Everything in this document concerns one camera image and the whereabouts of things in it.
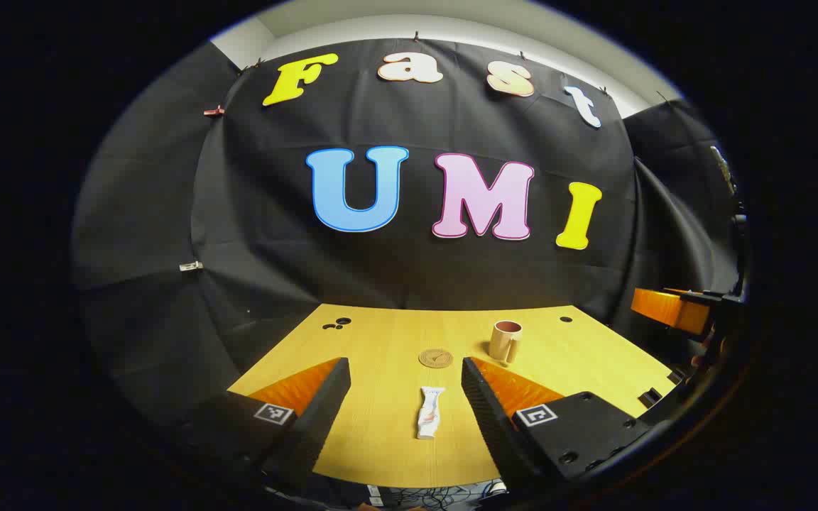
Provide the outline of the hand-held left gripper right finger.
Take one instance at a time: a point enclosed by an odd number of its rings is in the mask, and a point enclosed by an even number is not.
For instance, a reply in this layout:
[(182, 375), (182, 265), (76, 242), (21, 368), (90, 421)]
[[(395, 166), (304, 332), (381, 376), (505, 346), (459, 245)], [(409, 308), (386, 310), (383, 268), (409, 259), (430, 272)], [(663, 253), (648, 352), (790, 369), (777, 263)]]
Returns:
[(500, 478), (517, 495), (567, 488), (650, 430), (594, 392), (562, 397), (477, 357), (464, 357), (461, 383)]

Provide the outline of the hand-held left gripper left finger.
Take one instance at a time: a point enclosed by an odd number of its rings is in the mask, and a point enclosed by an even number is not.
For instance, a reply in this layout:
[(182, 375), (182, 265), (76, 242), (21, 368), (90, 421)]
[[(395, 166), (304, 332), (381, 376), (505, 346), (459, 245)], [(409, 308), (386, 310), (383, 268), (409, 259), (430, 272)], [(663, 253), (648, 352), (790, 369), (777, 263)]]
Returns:
[(345, 357), (244, 395), (225, 391), (189, 414), (189, 446), (247, 485), (300, 492), (314, 472), (351, 374)]

